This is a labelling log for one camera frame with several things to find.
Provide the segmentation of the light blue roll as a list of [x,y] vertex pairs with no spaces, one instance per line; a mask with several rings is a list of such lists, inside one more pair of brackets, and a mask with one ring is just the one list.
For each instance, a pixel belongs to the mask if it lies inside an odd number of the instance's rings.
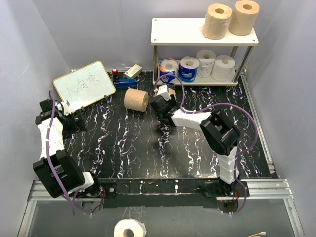
[[167,84],[172,84],[171,82],[175,79],[175,75],[178,72],[178,63],[173,58],[163,59],[159,63],[159,76],[161,81]]

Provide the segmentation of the blue Tempo roll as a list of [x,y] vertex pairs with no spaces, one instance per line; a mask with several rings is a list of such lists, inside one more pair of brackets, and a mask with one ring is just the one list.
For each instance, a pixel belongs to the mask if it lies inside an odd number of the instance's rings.
[[185,56],[180,60],[178,77],[184,82],[193,82],[197,76],[200,61],[197,58]]

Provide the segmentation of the white patterned paper roll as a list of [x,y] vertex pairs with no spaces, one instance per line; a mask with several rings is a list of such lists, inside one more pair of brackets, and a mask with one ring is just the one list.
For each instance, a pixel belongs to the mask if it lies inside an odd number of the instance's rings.
[[200,78],[210,76],[216,59],[216,54],[212,50],[203,49],[197,53],[197,59],[199,60],[197,76]]

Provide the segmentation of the plain white paper roll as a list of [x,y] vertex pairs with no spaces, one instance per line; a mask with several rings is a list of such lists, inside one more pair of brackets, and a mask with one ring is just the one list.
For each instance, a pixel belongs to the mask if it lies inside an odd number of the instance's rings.
[[228,55],[217,56],[211,76],[216,81],[230,81],[235,75],[235,60]]

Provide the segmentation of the brown roll front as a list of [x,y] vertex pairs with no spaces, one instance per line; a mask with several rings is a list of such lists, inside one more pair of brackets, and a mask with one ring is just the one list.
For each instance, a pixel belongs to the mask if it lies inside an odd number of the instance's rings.
[[207,9],[202,28],[204,37],[211,40],[221,40],[228,30],[232,9],[224,4],[214,3]]
[[252,0],[237,1],[230,19],[229,31],[237,36],[249,35],[257,19],[259,10],[259,4]]

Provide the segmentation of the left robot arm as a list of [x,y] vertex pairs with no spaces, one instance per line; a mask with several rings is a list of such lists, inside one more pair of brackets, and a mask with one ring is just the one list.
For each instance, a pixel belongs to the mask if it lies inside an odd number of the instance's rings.
[[64,140],[87,131],[82,109],[70,111],[69,103],[46,99],[39,103],[42,112],[35,123],[41,133],[41,155],[33,170],[53,198],[68,193],[73,196],[101,194],[102,185],[91,172],[83,172],[67,153]]

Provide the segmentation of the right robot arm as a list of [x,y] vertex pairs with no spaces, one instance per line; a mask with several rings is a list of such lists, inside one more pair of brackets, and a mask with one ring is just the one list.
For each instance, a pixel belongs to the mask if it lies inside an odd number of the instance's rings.
[[166,100],[157,95],[150,100],[160,122],[173,127],[192,128],[201,131],[210,148],[219,160],[219,181],[204,186],[208,193],[233,195],[237,189],[239,171],[236,154],[240,131],[221,110],[195,113],[183,111],[177,105],[175,97]]

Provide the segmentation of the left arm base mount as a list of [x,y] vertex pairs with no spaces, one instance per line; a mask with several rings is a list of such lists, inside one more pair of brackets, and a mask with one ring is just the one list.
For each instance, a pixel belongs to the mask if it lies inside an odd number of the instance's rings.
[[94,184],[85,189],[81,194],[84,198],[100,198],[101,204],[104,206],[105,199],[113,199],[117,197],[118,186],[114,182],[99,182],[96,177],[93,178]]

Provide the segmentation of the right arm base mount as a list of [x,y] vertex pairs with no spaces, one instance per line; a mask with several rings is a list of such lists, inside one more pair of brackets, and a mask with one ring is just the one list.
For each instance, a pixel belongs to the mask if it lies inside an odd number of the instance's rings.
[[245,181],[238,183],[234,181],[227,184],[221,180],[211,180],[199,185],[194,193],[202,194],[207,198],[227,198],[228,201],[236,201],[239,198],[249,197],[248,185]]

